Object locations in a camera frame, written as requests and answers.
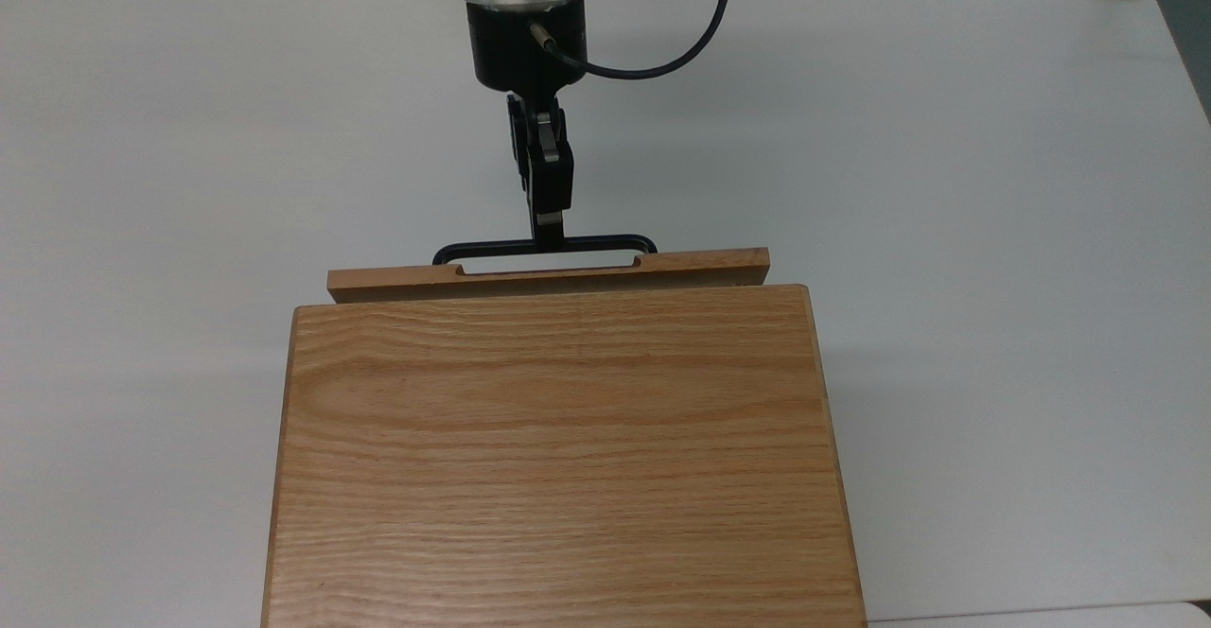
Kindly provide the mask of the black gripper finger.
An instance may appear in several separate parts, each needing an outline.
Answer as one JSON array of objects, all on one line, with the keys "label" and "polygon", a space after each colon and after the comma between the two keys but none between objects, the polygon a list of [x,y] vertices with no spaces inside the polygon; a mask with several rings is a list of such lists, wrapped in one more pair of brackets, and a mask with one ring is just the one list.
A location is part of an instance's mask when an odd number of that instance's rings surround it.
[{"label": "black gripper finger", "polygon": [[511,150],[518,167],[520,188],[526,194],[527,209],[532,213],[529,132],[527,127],[511,128]]},{"label": "black gripper finger", "polygon": [[527,113],[526,119],[532,235],[540,252],[553,252],[564,244],[563,215],[572,208],[572,146],[562,113]]}]

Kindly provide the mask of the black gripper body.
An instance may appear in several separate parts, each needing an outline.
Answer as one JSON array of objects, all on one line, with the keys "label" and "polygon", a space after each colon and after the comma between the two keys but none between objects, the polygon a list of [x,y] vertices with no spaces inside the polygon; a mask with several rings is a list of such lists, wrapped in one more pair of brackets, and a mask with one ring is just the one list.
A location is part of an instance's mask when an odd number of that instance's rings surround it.
[{"label": "black gripper body", "polygon": [[550,54],[530,30],[534,22],[549,31],[568,58],[587,59],[585,0],[567,0],[544,11],[499,10],[467,2],[475,76],[484,88],[518,96],[528,113],[553,113],[558,110],[558,91],[587,73]]}]

